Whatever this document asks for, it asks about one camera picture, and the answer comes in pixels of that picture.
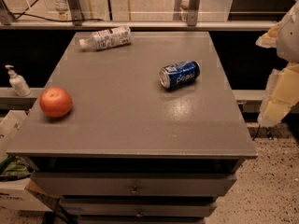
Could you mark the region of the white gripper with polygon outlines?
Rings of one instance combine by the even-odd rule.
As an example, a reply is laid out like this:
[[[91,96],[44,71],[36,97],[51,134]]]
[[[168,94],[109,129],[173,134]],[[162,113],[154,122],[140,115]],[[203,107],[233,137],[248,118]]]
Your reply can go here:
[[[255,45],[277,47],[278,57],[291,62],[281,71],[273,69],[267,80],[258,123],[269,128],[279,124],[299,102],[299,0]]]

